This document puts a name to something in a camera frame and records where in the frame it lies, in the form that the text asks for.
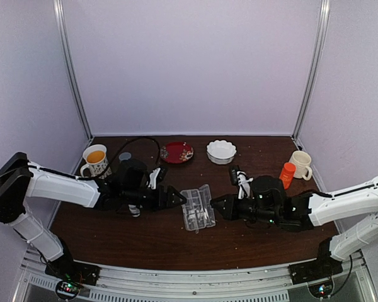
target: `white bowl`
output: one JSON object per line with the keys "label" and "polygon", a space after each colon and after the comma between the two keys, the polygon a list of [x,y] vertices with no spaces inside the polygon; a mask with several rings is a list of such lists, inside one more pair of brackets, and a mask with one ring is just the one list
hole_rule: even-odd
{"label": "white bowl", "polygon": [[226,165],[232,162],[237,148],[226,140],[215,140],[207,145],[207,156],[217,165]]}

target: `cream mug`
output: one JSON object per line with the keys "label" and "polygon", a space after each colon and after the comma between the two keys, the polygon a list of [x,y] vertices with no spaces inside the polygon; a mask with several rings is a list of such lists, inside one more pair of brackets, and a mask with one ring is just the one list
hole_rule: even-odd
{"label": "cream mug", "polygon": [[[108,166],[108,159],[106,157],[106,147],[104,145],[92,145],[83,152],[83,159],[86,164],[80,169],[81,176],[84,176],[84,170],[89,169],[91,176],[101,174]],[[100,177],[105,177],[112,174],[110,168]]]}
{"label": "cream mug", "polygon": [[312,177],[312,169],[310,167],[312,158],[304,151],[294,151],[291,155],[290,162],[295,165],[295,178],[303,178],[306,181]]}

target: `small cup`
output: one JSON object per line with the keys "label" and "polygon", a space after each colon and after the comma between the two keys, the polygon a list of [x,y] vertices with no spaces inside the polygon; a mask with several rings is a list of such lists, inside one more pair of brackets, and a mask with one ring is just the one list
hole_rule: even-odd
{"label": "small cup", "polygon": [[297,168],[295,170],[295,178],[303,178],[306,181],[312,177],[312,169],[310,164],[312,162],[311,156],[304,151],[294,151],[291,155],[290,162]]}
{"label": "small cup", "polygon": [[[89,169],[91,176],[101,174],[108,166],[108,159],[106,157],[106,147],[104,145],[92,145],[83,152],[83,159],[86,164],[80,169],[81,176],[84,176],[84,170]],[[100,177],[102,179],[111,175],[110,168]]]}
{"label": "small cup", "polygon": [[284,164],[282,173],[280,174],[279,178],[282,180],[285,190],[290,187],[296,169],[297,167],[291,162],[286,162]]}

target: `red plate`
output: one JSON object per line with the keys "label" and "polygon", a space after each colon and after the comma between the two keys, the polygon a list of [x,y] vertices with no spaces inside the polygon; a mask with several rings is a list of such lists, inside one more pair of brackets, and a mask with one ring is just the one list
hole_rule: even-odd
{"label": "red plate", "polygon": [[193,157],[193,148],[185,142],[173,142],[161,148],[161,158],[170,164],[181,164]]}

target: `wooden table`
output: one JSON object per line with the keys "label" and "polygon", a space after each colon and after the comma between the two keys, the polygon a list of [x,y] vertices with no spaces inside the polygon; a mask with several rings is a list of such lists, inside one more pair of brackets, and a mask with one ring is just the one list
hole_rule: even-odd
{"label": "wooden table", "polygon": [[[129,139],[98,137],[94,143],[106,145],[110,159]],[[195,150],[191,161],[169,165],[163,183],[179,191],[209,184],[213,198],[235,193],[227,166],[215,165],[207,158],[206,145],[215,139],[235,144],[238,152],[232,163],[253,177],[278,177],[284,162],[296,150],[289,137],[157,137],[161,145],[181,140]],[[124,151],[153,168],[157,151],[154,143],[141,140]],[[287,194],[295,195],[306,189],[316,189],[313,180],[294,180]],[[235,269],[311,259],[316,257],[321,241],[337,234],[333,223],[311,231],[288,233],[264,223],[248,228],[244,221],[225,221],[217,212],[215,216],[215,227],[196,234],[185,230],[180,207],[153,213],[143,211],[139,218],[132,218],[127,206],[122,214],[117,214],[62,203],[52,231],[67,242],[77,260],[164,270]]]}

